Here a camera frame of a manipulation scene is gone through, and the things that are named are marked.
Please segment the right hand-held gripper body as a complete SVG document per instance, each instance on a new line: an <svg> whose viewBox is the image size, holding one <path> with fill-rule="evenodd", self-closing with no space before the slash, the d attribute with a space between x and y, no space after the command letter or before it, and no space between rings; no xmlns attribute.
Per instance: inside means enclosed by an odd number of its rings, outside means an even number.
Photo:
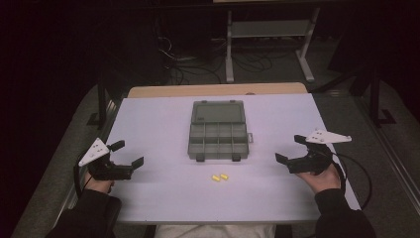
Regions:
<svg viewBox="0 0 420 238"><path fill-rule="evenodd" d="M286 165L291 174L314 173L319 175L333 163L333 153L328 144L347 143L351 136L345 136L321 129L315 129L310 135L304 136L307 149L304 157L291 159Z"/></svg>

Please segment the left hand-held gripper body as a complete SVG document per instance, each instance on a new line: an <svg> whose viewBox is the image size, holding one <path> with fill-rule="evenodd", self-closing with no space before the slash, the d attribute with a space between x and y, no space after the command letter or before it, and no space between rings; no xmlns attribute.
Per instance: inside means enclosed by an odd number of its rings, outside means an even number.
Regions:
<svg viewBox="0 0 420 238"><path fill-rule="evenodd" d="M116 165L110 160L111 151L100 138L93 144L77 162L81 167L87 167L89 173L96 180L124 180L130 179L134 170L132 166Z"/></svg>

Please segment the person's left hand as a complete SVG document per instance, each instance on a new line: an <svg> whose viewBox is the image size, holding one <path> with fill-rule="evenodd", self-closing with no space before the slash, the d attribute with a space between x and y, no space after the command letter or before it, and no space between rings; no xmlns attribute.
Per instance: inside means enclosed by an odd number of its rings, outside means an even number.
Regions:
<svg viewBox="0 0 420 238"><path fill-rule="evenodd" d="M96 180L90 173L85 174L84 188L102 193L109 193L114 185L113 180Z"/></svg>

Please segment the person's right hand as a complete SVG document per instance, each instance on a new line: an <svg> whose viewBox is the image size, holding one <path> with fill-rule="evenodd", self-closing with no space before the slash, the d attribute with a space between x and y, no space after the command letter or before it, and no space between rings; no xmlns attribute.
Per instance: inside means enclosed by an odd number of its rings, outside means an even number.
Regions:
<svg viewBox="0 0 420 238"><path fill-rule="evenodd" d="M324 172L319 175L311 173L300 173L297 176L303 179L315 194L327 189L340 189L341 180L337 169L330 165Z"/></svg>

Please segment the black metal stand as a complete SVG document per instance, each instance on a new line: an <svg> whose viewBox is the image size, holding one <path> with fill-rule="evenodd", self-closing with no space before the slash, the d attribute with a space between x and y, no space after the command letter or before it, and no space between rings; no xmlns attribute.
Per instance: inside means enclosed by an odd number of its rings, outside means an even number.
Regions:
<svg viewBox="0 0 420 238"><path fill-rule="evenodd" d="M350 87L350 93L354 96L363 96L367 90L369 90L368 116L372 123L377 128L385 124L395 124L396 121L390 112L379 108L380 78L374 66L365 67L358 72Z"/></svg>
<svg viewBox="0 0 420 238"><path fill-rule="evenodd" d="M89 126L96 126L98 130L101 130L106 122L108 104L107 92L102 83L97 85L97 99L98 111L90 115L87 124Z"/></svg>

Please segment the grey plastic organizer box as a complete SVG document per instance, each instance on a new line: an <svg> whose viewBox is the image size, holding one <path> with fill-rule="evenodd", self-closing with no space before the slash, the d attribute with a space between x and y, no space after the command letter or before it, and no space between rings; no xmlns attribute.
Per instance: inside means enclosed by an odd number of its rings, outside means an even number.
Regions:
<svg viewBox="0 0 420 238"><path fill-rule="evenodd" d="M190 121L188 156L196 162L240 162L250 153L242 100L195 101Z"/></svg>

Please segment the light wooden table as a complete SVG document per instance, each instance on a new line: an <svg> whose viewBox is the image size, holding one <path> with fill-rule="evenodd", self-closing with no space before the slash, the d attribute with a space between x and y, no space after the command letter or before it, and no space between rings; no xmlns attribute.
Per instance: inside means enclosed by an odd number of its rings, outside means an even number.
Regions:
<svg viewBox="0 0 420 238"><path fill-rule="evenodd" d="M300 82L282 83L240 83L133 87L128 98L224 96L260 94L302 94L307 93Z"/></svg>

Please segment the grey metal rail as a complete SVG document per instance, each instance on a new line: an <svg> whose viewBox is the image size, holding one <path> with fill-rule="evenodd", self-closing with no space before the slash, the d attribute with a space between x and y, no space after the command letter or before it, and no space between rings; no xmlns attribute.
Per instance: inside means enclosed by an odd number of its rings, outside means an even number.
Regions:
<svg viewBox="0 0 420 238"><path fill-rule="evenodd" d="M96 138L100 138L103 142L107 140L118 109L119 102L108 100L106 122L103 128L98 130L96 126L87 124L90 115L98 111L98 101L84 100L77 108L53 157L53 170L57 172L59 179L66 181L66 185L60 186L64 189L60 212L71 208L78 200L77 191L83 189L84 176L88 169L87 167L80 168L77 165L78 160Z"/></svg>
<svg viewBox="0 0 420 238"><path fill-rule="evenodd" d="M408 170L404 167L395 149L392 147L389 139L382 131L380 125L378 123L375 123L370 118L367 104L363 102L361 98L358 97L355 98L355 103L361 111L361 113L363 114L365 120L367 121L367 124L370 126L370 129L373 131L376 138L378 139L399 183L401 184L403 190L408 196L416 213L420 216L420 188L417 186L417 184L409 174Z"/></svg>

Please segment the white metal desk frame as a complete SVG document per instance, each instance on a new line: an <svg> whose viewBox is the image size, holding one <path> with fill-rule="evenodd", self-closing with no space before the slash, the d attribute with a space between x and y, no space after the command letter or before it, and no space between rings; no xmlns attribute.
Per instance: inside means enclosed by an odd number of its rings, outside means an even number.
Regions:
<svg viewBox="0 0 420 238"><path fill-rule="evenodd" d="M306 59L320 9L315 8L306 20L234 21L233 12L227 14L226 81L234 82L232 40L244 38L303 37L303 45L295 51L301 70L308 82L315 80Z"/></svg>

